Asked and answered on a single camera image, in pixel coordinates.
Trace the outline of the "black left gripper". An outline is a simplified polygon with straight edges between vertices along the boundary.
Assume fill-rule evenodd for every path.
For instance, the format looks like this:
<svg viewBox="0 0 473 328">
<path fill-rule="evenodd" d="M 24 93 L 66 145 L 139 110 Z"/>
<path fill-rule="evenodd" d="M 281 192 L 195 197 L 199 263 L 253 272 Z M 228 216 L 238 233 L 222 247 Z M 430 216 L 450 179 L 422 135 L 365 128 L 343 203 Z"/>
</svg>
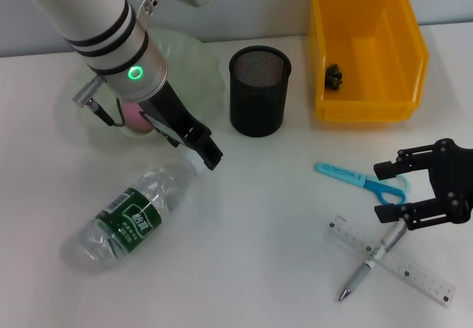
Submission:
<svg viewBox="0 0 473 328">
<path fill-rule="evenodd" d="M 223 153 L 212 140 L 210 129 L 187 110 L 169 82 L 138 105 L 145 118 L 173 147 L 183 144 L 192 149 L 210 171 L 220 163 Z"/>
</svg>

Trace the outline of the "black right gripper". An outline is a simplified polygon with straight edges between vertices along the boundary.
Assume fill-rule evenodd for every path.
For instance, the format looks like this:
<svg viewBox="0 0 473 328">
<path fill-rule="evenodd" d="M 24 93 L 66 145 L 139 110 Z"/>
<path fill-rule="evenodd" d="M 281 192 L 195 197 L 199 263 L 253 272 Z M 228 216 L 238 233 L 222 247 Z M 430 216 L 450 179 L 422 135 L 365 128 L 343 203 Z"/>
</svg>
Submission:
<svg viewBox="0 0 473 328">
<path fill-rule="evenodd" d="M 434 145 L 401 149 L 395 162 L 373 166 L 379 180 L 427 170 L 435 200 L 387 204 L 374 207 L 381 223 L 404 220 L 408 230 L 447 222 L 463 224 L 472 216 L 472 149 L 461 148 L 452 139 Z"/>
</svg>

